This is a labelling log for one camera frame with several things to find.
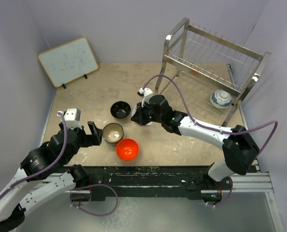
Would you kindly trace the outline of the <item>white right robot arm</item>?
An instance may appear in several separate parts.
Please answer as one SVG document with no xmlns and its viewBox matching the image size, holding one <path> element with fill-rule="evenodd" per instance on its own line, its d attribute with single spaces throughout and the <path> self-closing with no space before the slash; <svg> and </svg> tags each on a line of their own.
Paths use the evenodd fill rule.
<svg viewBox="0 0 287 232">
<path fill-rule="evenodd" d="M 193 137 L 222 150 L 224 160 L 213 163 L 204 177 L 204 185 L 209 189 L 215 189 L 221 180 L 232 174 L 245 175 L 259 154 L 259 147 L 245 127 L 218 127 L 196 121 L 187 113 L 173 110 L 162 95 L 137 103 L 131 120 L 140 126 L 156 122 L 169 133 Z"/>
</svg>

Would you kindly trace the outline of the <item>orange bowl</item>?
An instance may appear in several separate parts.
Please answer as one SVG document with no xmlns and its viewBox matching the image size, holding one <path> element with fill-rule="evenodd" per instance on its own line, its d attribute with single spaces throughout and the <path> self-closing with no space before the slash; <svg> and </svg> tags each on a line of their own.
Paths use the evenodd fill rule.
<svg viewBox="0 0 287 232">
<path fill-rule="evenodd" d="M 122 139 L 116 145 L 116 154 L 123 161 L 130 161 L 135 159 L 139 154 L 139 145 L 138 143 L 131 139 Z"/>
</svg>

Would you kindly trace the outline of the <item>blue floral white bowl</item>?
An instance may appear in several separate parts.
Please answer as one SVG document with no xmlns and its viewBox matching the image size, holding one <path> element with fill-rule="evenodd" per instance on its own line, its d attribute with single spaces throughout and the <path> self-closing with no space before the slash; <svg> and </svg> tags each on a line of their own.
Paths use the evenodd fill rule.
<svg viewBox="0 0 287 232">
<path fill-rule="evenodd" d="M 232 104 L 231 95 L 224 90 L 217 90 L 210 96 L 211 104 L 218 109 L 227 109 Z"/>
</svg>

